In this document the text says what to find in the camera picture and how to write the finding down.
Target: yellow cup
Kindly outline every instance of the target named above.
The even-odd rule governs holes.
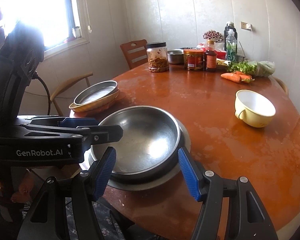
[[[275,115],[274,105],[263,95],[250,90],[237,91],[234,107],[238,119],[257,128],[267,126]]]

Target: wooden chair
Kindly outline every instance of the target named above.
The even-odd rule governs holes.
[[[287,94],[287,96],[289,96],[289,89],[287,85],[279,78],[274,77],[274,79],[278,82],[280,87],[282,87],[283,91]]]
[[[89,79],[88,77],[92,76],[93,73],[87,73],[85,75],[82,75],[82,76],[77,76],[77,77],[74,77],[74,78],[70,78],[68,80],[66,80],[65,82],[63,82],[62,84],[60,84],[60,86],[57,87],[57,89],[53,92],[53,94],[50,96],[50,101],[54,104],[57,112],[58,112],[58,115],[60,116],[64,116],[60,107],[58,106],[57,102],[56,102],[56,97],[58,95],[60,95],[61,93],[63,93],[64,91],[68,90],[70,87],[72,87],[74,84],[78,83],[80,80],[82,79],[85,79],[86,80],[86,83],[87,83],[87,86],[90,87],[90,82],[89,82]]]
[[[146,40],[131,41],[120,45],[130,69],[148,62],[146,45]]]

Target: silver bolt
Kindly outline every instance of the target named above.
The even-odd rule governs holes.
[[[71,137],[74,137],[74,138],[81,138],[82,135],[81,135],[81,134],[73,134],[73,135],[71,135]]]
[[[212,177],[214,175],[213,171],[206,171],[204,174],[206,174],[206,176],[208,177]]]
[[[247,183],[248,179],[246,177],[240,177],[240,181],[243,183]]]
[[[49,177],[49,178],[47,178],[47,183],[52,183],[52,182],[54,182],[54,179],[53,179],[53,177]]]
[[[89,171],[81,171],[80,176],[81,177],[87,177],[89,175]]]

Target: electrical socket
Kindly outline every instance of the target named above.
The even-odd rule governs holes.
[[[244,30],[252,31],[252,25],[250,23],[240,22],[240,27]]]

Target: black jar lid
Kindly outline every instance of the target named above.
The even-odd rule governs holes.
[[[167,46],[167,44],[165,42],[147,43],[147,49],[161,48],[161,47],[166,47],[166,46]]]

